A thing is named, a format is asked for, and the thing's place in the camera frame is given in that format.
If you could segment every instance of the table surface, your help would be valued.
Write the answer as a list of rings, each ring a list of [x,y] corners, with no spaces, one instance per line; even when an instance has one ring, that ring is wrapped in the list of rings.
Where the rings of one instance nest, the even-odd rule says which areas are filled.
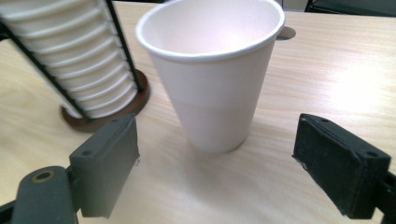
[[[372,220],[342,217],[291,154],[299,115],[310,113],[396,156],[396,19],[287,12],[296,36],[276,41],[247,140],[215,156],[191,146],[134,38],[153,6],[116,4],[135,65],[152,88],[136,118],[140,163],[110,219],[80,223],[379,223],[379,211]],[[15,199],[33,170],[68,166],[90,137],[67,126],[59,105],[44,78],[2,41],[0,204]],[[396,173],[395,160],[390,170]]]

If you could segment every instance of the light wood tabletop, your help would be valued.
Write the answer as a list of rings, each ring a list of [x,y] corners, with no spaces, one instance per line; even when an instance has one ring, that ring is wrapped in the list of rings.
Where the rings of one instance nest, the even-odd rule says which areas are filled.
[[[276,41],[243,145],[210,155],[189,143],[147,53],[134,38],[152,4],[116,3],[134,63],[151,86],[137,115],[140,163],[110,219],[79,223],[379,223],[342,217],[292,157],[298,118],[330,119],[396,157],[396,19],[286,12],[296,31]],[[36,69],[0,42],[0,204],[21,179],[88,137],[63,121],[61,101]],[[396,173],[396,161],[390,171]]]

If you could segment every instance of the stacked white cup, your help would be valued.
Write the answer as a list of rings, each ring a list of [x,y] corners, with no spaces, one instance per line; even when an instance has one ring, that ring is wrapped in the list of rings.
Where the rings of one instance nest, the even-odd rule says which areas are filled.
[[[0,0],[0,18],[92,119],[114,114],[137,87],[103,0]],[[64,100],[67,112],[80,114]]]

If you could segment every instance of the brown wooden base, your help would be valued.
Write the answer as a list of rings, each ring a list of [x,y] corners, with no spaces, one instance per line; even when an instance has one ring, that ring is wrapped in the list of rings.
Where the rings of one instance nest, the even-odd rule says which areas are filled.
[[[99,119],[92,119],[90,122],[87,122],[85,119],[76,119],[72,117],[67,113],[66,109],[61,106],[61,113],[64,120],[70,125],[70,127],[75,130],[84,133],[93,133],[100,127],[102,127],[105,123],[115,119],[116,117],[129,113],[134,113],[137,115],[149,100],[150,88],[146,76],[139,70],[136,70],[136,72],[142,82],[143,90],[141,92],[138,92],[132,102],[125,106],[122,110],[110,116]]]

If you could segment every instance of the cup rim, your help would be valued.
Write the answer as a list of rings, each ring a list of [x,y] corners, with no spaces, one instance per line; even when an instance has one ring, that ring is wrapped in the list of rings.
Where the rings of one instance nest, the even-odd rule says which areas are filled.
[[[137,41],[141,44],[143,48],[148,50],[150,53],[153,53],[157,56],[168,60],[176,60],[176,61],[184,61],[184,62],[201,62],[201,61],[212,61],[212,60],[221,60],[226,58],[231,58],[237,55],[242,55],[247,52],[253,51],[255,49],[259,49],[260,47],[264,46],[265,44],[269,43],[271,40],[275,39],[276,36],[280,33],[283,26],[285,25],[285,13],[282,7],[274,0],[258,0],[261,2],[267,2],[276,9],[279,15],[279,22],[276,27],[267,35],[264,35],[260,39],[256,40],[252,44],[248,46],[244,46],[240,49],[232,49],[232,50],[223,50],[223,51],[216,51],[216,52],[209,52],[209,53],[179,53],[173,52],[169,50],[159,49],[151,45],[146,39],[143,37],[143,28],[147,22],[147,20],[157,12],[164,10],[167,7],[171,7],[172,5],[178,4],[179,2],[186,1],[186,0],[173,0],[169,2],[162,3],[154,8],[152,8],[149,12],[144,14],[135,28],[135,36]]]

